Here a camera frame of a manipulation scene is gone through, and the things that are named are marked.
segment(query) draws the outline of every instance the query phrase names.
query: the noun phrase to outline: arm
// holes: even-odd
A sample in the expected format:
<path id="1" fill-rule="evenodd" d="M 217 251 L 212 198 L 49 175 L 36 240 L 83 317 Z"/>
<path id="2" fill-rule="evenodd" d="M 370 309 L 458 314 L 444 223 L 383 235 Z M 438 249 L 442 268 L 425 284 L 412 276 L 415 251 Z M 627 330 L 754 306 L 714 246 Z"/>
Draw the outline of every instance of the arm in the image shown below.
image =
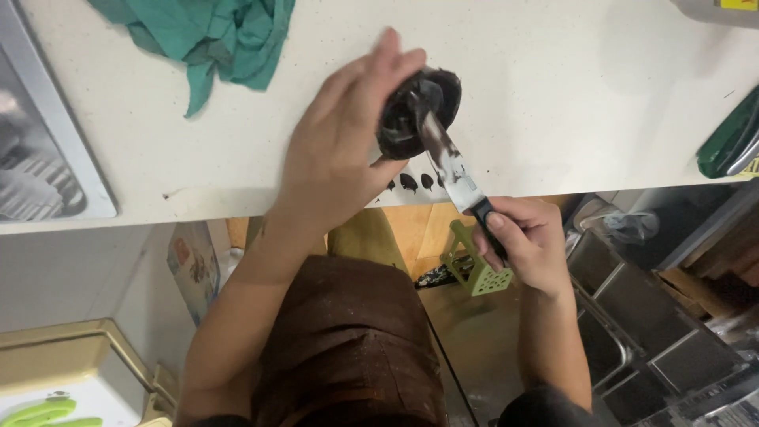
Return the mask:
<path id="1" fill-rule="evenodd" d="M 369 55 L 324 82 L 293 131 L 277 199 L 190 345 L 178 425 L 220 414 L 250 418 L 252 367 L 309 250 L 408 162 L 367 165 L 387 97 L 426 59 L 398 45 L 398 34 L 386 30 Z"/>
<path id="2" fill-rule="evenodd" d="M 518 356 L 524 388 L 550 384 L 590 412 L 591 376 L 564 256 L 559 208 L 514 198 L 491 198 L 490 203 L 497 212 L 488 215 L 488 229 L 503 244 L 523 283 Z M 475 230 L 473 239 L 488 263 L 501 270 L 503 262 L 482 229 Z"/>

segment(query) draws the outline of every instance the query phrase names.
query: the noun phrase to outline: brown apron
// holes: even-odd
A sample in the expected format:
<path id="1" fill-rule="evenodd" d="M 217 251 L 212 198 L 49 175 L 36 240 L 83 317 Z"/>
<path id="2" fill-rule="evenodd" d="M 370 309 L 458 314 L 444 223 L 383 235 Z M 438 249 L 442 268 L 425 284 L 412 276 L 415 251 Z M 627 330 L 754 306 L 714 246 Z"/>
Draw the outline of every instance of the brown apron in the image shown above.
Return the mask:
<path id="1" fill-rule="evenodd" d="M 411 279 L 394 267 L 310 256 L 282 303 L 260 371 L 251 400 L 256 427 L 448 425 L 427 316 Z"/>

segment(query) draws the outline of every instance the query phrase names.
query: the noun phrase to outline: black knife handle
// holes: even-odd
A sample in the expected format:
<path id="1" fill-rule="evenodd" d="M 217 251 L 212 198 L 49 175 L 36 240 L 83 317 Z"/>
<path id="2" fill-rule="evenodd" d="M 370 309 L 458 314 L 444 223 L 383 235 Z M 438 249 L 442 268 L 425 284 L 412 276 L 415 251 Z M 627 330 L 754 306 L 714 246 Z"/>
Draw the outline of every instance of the black knife handle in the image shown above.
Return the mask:
<path id="1" fill-rule="evenodd" d="M 494 211 L 493 205 L 490 204 L 490 201 L 487 200 L 487 198 L 484 198 L 481 201 L 478 201 L 477 204 L 475 204 L 473 207 L 470 207 L 469 210 L 472 212 L 472 215 L 474 215 L 474 218 L 477 219 L 477 222 L 482 227 L 482 231 L 485 233 L 487 241 L 490 242 L 490 245 L 493 247 L 493 249 L 496 250 L 496 255 L 501 258 L 503 264 L 505 265 L 506 259 L 508 258 L 506 249 L 503 247 L 503 245 L 501 245 L 501 242 L 499 242 L 498 239 L 493 236 L 490 230 L 487 229 L 487 223 L 485 222 L 487 214 Z"/>

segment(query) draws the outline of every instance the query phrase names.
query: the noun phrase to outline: chocolate-smeared blade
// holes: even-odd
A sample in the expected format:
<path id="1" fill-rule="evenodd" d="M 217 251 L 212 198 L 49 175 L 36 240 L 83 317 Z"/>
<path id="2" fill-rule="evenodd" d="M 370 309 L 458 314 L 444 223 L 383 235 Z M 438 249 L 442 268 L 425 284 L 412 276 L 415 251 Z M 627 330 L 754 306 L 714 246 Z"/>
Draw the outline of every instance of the chocolate-smeared blade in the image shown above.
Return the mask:
<path id="1" fill-rule="evenodd" d="M 419 137 L 427 150 L 427 156 L 456 210 L 463 212 L 484 199 L 485 194 L 467 173 L 461 153 L 437 117 L 427 109 L 418 124 Z"/>

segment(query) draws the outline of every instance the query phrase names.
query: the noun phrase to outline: teal towel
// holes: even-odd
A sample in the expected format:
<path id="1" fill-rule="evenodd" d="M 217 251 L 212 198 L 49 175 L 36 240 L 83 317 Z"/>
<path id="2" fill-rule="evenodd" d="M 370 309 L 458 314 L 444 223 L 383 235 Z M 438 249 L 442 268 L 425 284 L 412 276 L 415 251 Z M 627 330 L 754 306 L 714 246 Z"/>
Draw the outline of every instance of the teal towel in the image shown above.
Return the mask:
<path id="1" fill-rule="evenodd" d="M 187 64 L 190 105 L 208 100 L 213 75 L 265 90 L 277 68 L 295 0 L 89 0 L 134 44 Z"/>

